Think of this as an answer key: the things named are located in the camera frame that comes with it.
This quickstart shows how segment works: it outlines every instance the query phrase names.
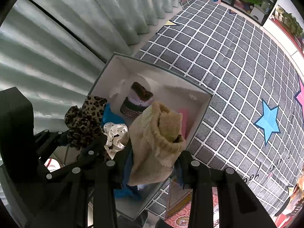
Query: beige fuzzy fabric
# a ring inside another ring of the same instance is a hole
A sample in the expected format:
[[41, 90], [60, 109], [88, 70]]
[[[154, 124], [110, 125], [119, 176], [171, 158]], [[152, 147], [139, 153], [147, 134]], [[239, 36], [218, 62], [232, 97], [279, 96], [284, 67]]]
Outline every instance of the beige fuzzy fabric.
[[185, 149], [181, 135], [182, 114], [170, 111], [159, 102], [153, 102], [129, 128], [121, 139], [131, 139], [134, 164], [129, 185], [157, 183], [172, 173], [178, 156]]

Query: blue cloth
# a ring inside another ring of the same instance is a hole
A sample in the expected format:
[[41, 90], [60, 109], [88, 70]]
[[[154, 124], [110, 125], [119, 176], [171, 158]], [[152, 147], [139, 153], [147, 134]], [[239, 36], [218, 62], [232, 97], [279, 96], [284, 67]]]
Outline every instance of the blue cloth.
[[110, 103], [107, 103], [104, 108], [101, 126], [103, 127], [107, 122], [112, 122], [114, 124], [125, 124], [125, 121], [120, 116], [111, 111]]
[[141, 200], [141, 196], [137, 189], [137, 186], [129, 186], [126, 185], [123, 189], [115, 189], [114, 190], [115, 198], [122, 198], [125, 196], [132, 196], [136, 200]]

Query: gray rivet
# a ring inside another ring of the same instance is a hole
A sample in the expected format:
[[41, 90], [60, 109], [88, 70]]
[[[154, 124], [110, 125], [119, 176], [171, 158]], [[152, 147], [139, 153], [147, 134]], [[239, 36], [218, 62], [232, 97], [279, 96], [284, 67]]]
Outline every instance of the gray rivet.
[[191, 161], [192, 166], [199, 166], [199, 162], [196, 160]]
[[73, 172], [74, 174], [77, 174], [77, 173], [80, 172], [80, 168], [79, 168], [79, 167], [75, 167], [75, 168], [72, 170], [72, 172]]
[[115, 161], [114, 160], [109, 160], [107, 162], [107, 166], [114, 166], [115, 165]]
[[231, 167], [229, 167], [229, 168], [226, 169], [226, 172], [227, 172], [228, 174], [233, 174], [233, 173], [234, 173], [234, 169], [231, 168]]

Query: pink fabric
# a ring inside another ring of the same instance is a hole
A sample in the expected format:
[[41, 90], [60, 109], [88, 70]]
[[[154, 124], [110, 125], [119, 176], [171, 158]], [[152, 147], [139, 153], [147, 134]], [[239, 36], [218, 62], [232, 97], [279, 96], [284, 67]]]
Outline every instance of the pink fabric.
[[178, 109], [177, 112], [183, 114], [183, 120], [181, 121], [181, 135], [186, 139], [186, 127], [189, 112], [188, 109]]
[[296, 94], [295, 99], [299, 102], [299, 104], [302, 106], [302, 118], [304, 120], [304, 86], [303, 82], [299, 77], [299, 85], [300, 85], [300, 90]]
[[[218, 197], [215, 193], [213, 195], [213, 207], [218, 205]], [[182, 210], [165, 219], [165, 222], [173, 228], [187, 228], [191, 210], [191, 202], [189, 202]]]

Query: fabric pile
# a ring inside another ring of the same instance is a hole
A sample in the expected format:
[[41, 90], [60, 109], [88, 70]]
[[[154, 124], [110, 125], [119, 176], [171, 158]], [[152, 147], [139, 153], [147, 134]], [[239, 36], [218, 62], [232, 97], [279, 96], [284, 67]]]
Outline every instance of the fabric pile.
[[83, 108], [72, 106], [65, 115], [69, 128], [67, 142], [82, 150], [105, 134], [108, 140], [104, 145], [104, 159], [107, 161], [114, 159], [131, 140], [133, 165], [129, 182], [122, 190], [116, 190], [115, 196], [138, 199], [146, 184], [162, 182], [172, 173], [176, 159], [186, 147], [188, 111], [171, 111], [162, 103], [153, 102], [153, 93], [134, 82], [120, 112], [135, 118], [129, 129], [124, 119], [111, 111], [107, 99], [87, 96]]

